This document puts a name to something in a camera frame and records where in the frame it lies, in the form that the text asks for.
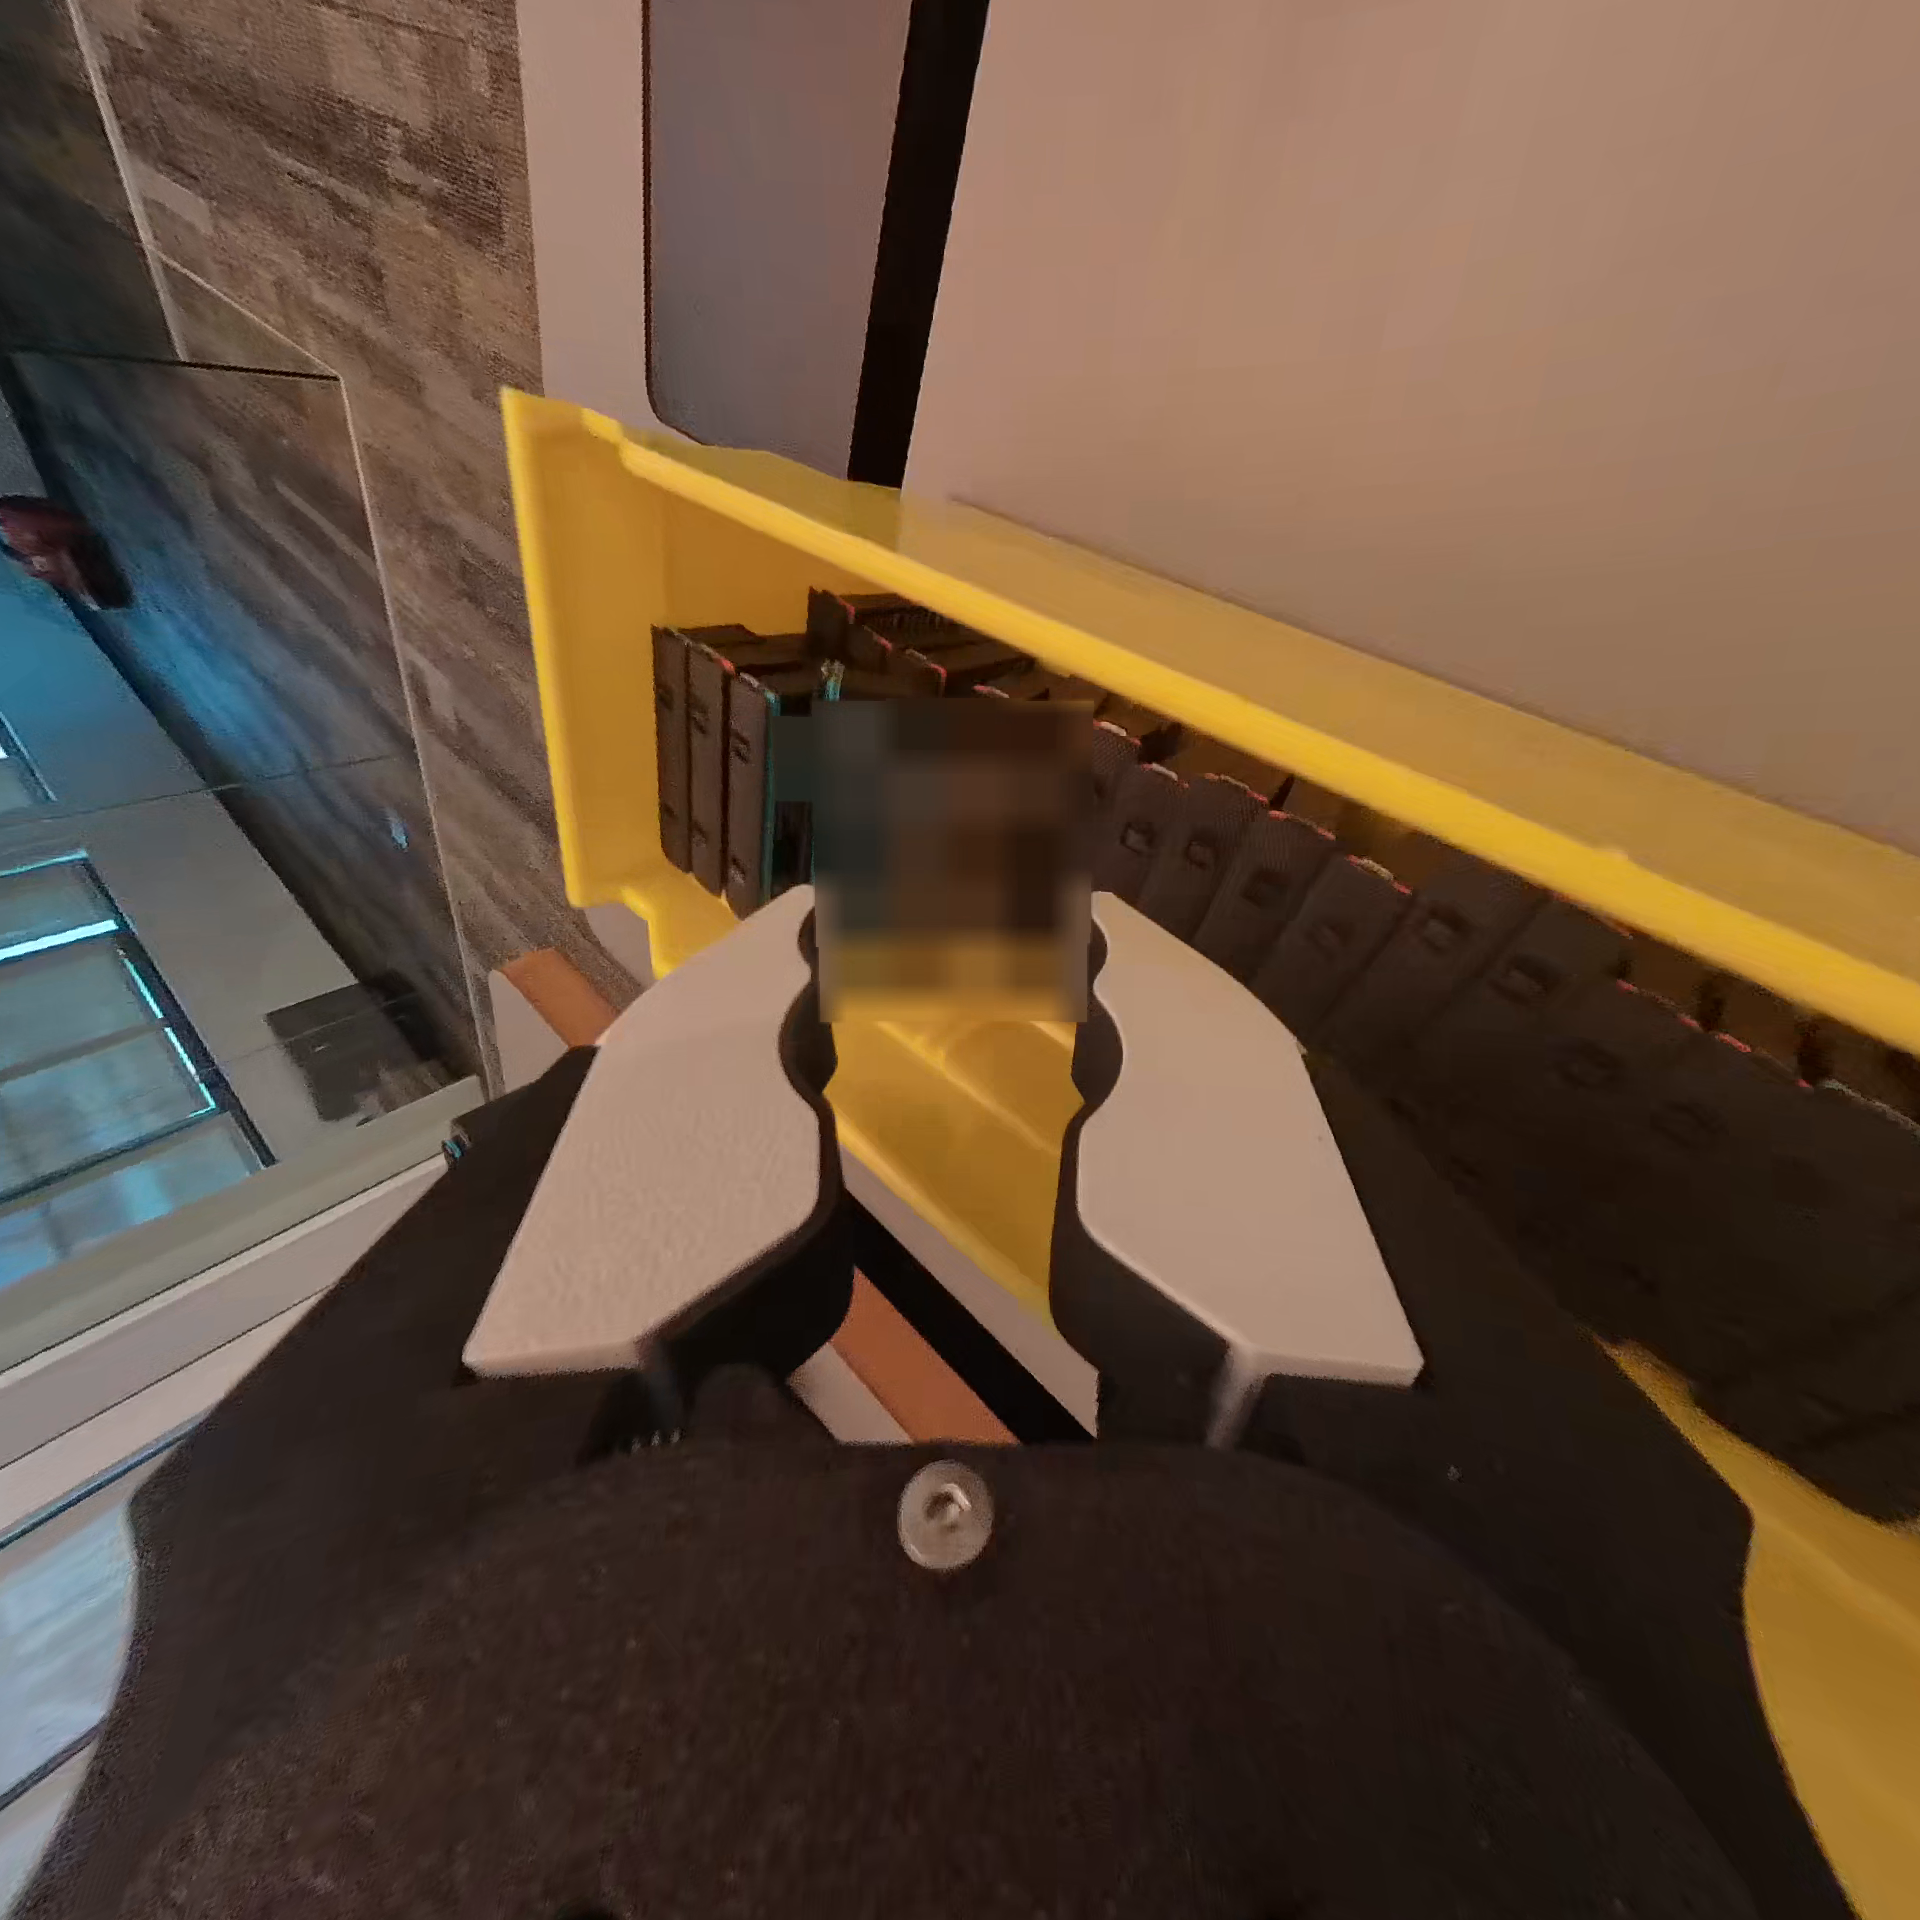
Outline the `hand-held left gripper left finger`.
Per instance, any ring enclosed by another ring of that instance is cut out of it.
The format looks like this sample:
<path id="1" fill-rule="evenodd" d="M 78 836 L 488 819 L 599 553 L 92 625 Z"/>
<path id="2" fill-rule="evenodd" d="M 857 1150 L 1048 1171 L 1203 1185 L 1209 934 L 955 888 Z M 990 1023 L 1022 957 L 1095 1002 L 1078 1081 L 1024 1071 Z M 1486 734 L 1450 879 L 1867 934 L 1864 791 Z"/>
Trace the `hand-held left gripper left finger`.
<path id="1" fill-rule="evenodd" d="M 711 1374 L 789 1379 L 843 1329 L 814 919 L 814 887 L 793 887 L 612 1018 L 469 1329 L 469 1374 L 621 1374 L 679 1424 Z"/>

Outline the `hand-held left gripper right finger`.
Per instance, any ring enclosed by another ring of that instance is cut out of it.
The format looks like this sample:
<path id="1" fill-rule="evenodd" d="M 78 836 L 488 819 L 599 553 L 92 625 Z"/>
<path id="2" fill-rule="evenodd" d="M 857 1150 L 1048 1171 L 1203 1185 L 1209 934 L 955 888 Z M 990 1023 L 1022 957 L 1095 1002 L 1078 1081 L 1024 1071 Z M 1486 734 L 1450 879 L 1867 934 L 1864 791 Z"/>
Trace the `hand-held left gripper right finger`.
<path id="1" fill-rule="evenodd" d="M 1091 895 L 1048 1309 L 1095 1437 L 1234 1449 L 1272 1383 L 1407 1391 L 1423 1352 L 1293 1034 Z"/>

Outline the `row of black batteries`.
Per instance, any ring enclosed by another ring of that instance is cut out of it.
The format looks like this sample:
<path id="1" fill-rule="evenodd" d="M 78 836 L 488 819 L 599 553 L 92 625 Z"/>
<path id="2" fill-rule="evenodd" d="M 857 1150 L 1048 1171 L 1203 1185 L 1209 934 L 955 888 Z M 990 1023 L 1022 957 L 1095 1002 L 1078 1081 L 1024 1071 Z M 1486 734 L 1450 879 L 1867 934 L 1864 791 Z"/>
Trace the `row of black batteries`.
<path id="1" fill-rule="evenodd" d="M 1238 977 L 1605 1340 L 1820 1494 L 1916 1521 L 1916 1056 L 889 593 L 650 629 L 660 843 L 810 879 L 772 726 L 990 698 L 1091 726 L 1091 884 Z"/>

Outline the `yellow plastic bin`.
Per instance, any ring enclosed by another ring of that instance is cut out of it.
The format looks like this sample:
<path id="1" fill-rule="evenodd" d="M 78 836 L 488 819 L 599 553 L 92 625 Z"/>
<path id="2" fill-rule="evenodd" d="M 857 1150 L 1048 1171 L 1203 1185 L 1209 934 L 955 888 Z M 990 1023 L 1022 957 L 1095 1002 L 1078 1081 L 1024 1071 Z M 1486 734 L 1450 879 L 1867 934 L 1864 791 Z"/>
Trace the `yellow plastic bin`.
<path id="1" fill-rule="evenodd" d="M 513 387 L 502 413 L 566 884 L 631 909 L 657 973 L 738 915 L 663 852 L 643 629 L 794 629 L 812 586 L 889 590 L 1916 1052 L 1914 852 L 994 514 Z M 1601 1344 L 1747 1507 L 1747 1640 L 1789 1776 L 1854 1909 L 1914 1916 L 1916 1524 L 1858 1514 Z"/>

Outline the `small red floor object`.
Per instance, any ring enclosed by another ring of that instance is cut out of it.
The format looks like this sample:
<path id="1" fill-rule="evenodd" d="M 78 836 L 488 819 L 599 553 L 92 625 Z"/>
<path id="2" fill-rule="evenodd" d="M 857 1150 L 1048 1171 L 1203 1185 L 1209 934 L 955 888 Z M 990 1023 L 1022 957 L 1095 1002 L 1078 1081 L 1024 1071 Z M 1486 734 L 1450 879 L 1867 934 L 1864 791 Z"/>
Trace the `small red floor object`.
<path id="1" fill-rule="evenodd" d="M 2 556 L 92 608 L 123 613 L 134 590 L 95 525 L 49 495 L 2 495 Z"/>

